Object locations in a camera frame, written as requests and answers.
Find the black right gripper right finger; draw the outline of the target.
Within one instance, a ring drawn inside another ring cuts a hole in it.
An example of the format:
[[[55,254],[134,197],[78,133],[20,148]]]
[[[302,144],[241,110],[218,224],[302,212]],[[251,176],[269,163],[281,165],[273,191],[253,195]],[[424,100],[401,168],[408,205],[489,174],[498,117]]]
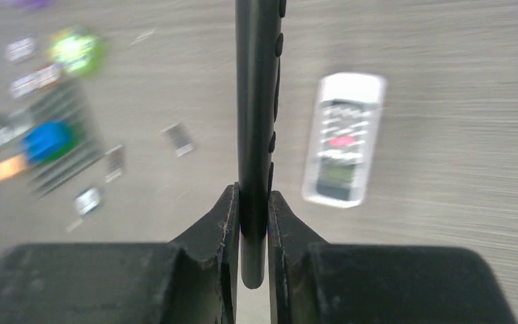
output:
[[[268,202],[273,323],[514,323],[489,264],[450,246],[331,244]]]

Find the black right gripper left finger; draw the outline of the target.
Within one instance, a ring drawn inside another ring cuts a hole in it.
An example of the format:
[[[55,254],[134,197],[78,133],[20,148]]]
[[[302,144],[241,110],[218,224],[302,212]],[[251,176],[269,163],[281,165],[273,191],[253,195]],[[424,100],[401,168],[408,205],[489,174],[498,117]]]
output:
[[[0,323],[234,323],[239,188],[170,242],[23,244],[0,256]]]

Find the AAA battery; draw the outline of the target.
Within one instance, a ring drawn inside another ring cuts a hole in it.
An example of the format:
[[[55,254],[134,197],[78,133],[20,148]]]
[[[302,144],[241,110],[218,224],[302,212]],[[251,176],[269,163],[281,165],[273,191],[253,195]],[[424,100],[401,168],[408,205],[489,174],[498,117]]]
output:
[[[105,153],[107,162],[107,174],[105,182],[110,183],[123,174],[124,169],[124,146],[118,144]]]
[[[161,134],[170,140],[177,157],[192,152],[195,148],[190,135],[182,124],[170,125],[161,130]]]

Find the white remote control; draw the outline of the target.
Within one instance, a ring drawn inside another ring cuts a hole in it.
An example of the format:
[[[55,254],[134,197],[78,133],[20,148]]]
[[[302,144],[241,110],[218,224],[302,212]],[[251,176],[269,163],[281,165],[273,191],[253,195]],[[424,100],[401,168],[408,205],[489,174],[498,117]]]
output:
[[[382,76],[338,72],[320,79],[302,197],[348,209],[366,196],[387,81]]]

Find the black remote control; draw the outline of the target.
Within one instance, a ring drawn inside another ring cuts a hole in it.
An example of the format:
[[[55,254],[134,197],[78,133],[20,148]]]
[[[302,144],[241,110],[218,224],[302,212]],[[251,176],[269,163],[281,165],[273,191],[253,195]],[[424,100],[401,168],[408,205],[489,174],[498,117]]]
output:
[[[241,278],[249,289],[264,279],[286,6],[280,0],[235,3]]]

